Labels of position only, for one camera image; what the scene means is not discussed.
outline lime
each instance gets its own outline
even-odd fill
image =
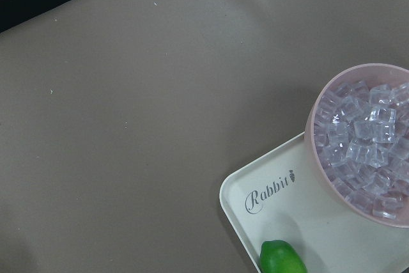
[[[260,265],[263,273],[307,273],[297,252],[282,240],[263,242]]]

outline gray table surface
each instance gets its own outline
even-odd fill
[[[408,68],[408,21],[408,0],[73,0],[1,33],[0,271],[255,272],[222,181],[336,73]]]

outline white tray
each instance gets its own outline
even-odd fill
[[[229,175],[220,188],[221,206],[258,272],[261,244],[275,239],[289,242],[310,273],[409,267],[409,230],[369,221],[332,199],[305,155],[302,133]]]

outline ice cube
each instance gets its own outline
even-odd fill
[[[336,175],[342,180],[356,177],[356,175],[358,174],[357,164],[350,160],[347,160],[345,163],[335,166],[334,170],[336,172]]]
[[[406,160],[401,160],[397,157],[394,157],[389,162],[389,169],[393,171],[395,176],[402,178],[404,180],[409,180],[409,162]]]
[[[355,139],[355,128],[352,122],[346,124],[346,129],[348,131],[348,140],[351,141],[352,139]]]
[[[395,190],[395,189],[392,189],[392,190],[389,189],[388,192],[386,194],[383,194],[382,196],[384,198],[394,198],[394,199],[396,199],[396,201],[398,203],[403,202],[404,197],[405,197],[405,195],[403,195],[402,192],[400,192],[398,190]]]
[[[344,198],[348,199],[348,196],[352,192],[352,189],[349,188],[341,179],[336,178],[332,184],[334,185],[335,189],[342,195]]]
[[[322,95],[319,105],[326,110],[331,110],[332,112],[334,112],[341,101],[342,99],[338,97],[334,92],[327,90]]]
[[[408,126],[403,121],[395,122],[395,136],[396,137],[405,136],[407,130],[408,130]]]
[[[377,143],[393,143],[396,140],[395,124],[381,121],[372,124],[372,141]]]
[[[330,118],[322,117],[322,113],[320,111],[320,108],[318,107],[317,113],[315,114],[315,117],[314,117],[314,125],[326,127],[329,123],[330,123]]]
[[[371,214],[374,199],[363,191],[353,191],[350,193],[350,203],[359,210]]]
[[[359,139],[372,139],[372,123],[370,121],[354,121],[355,136]]]
[[[378,173],[375,174],[373,181],[362,188],[375,195],[382,195],[388,192],[390,182],[385,181]]]
[[[369,89],[364,80],[353,83],[351,87],[352,87],[351,92],[354,97],[357,97],[365,101],[369,100]]]
[[[383,84],[369,91],[369,103],[371,105],[390,105],[390,86]]]
[[[369,121],[384,121],[387,123],[395,123],[396,110],[380,105],[375,105],[371,109]]]
[[[315,146],[322,147],[327,143],[327,130],[321,126],[314,125]]]
[[[347,121],[361,116],[364,113],[364,103],[359,99],[347,96],[341,102],[341,114]]]
[[[360,164],[358,167],[358,175],[365,180],[366,183],[372,182],[376,174],[376,168],[367,164]]]
[[[338,145],[340,147],[348,146],[348,129],[346,128],[345,122],[328,124],[327,134],[330,145]]]
[[[345,157],[358,163],[364,163],[367,151],[368,149],[366,146],[356,144],[352,141],[346,150]]]
[[[392,185],[392,182],[396,179],[396,175],[386,168],[379,168],[377,174],[387,184],[388,187],[390,187]]]
[[[323,147],[322,154],[330,161],[332,166],[339,166],[346,160],[345,151],[346,148],[341,148],[338,145],[328,145]]]
[[[323,147],[321,147],[321,152],[318,153],[318,159],[320,160],[320,163],[322,167],[325,169],[329,166],[331,166],[330,159],[323,153]]]
[[[399,191],[400,193],[409,196],[409,182],[405,180],[396,180],[392,187],[395,191]]]
[[[332,166],[329,166],[324,169],[325,174],[327,175],[330,182],[333,182],[337,178],[335,169]]]
[[[363,186],[365,186],[366,181],[360,177],[359,175],[348,178],[345,180],[345,183],[347,183],[350,187],[354,188],[355,190],[359,190]]]
[[[409,104],[396,107],[396,119],[409,125]]]
[[[404,83],[394,88],[390,93],[390,98],[396,105],[403,105],[409,102],[409,83]]]
[[[409,158],[409,140],[404,137],[396,139],[389,152],[402,160]]]
[[[379,168],[388,164],[388,149],[378,143],[367,147],[368,151],[365,156],[366,164]]]
[[[316,116],[322,118],[323,120],[329,122],[333,112],[328,109],[324,109],[322,107],[317,108]]]
[[[396,219],[399,203],[394,198],[377,197],[373,202],[372,214],[375,217],[386,217],[387,219]]]
[[[334,93],[341,98],[347,97],[353,91],[353,86],[348,82],[341,83]]]

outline bowl of ice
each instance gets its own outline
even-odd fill
[[[305,142],[338,200],[409,228],[409,70],[364,64],[336,75],[315,101]]]

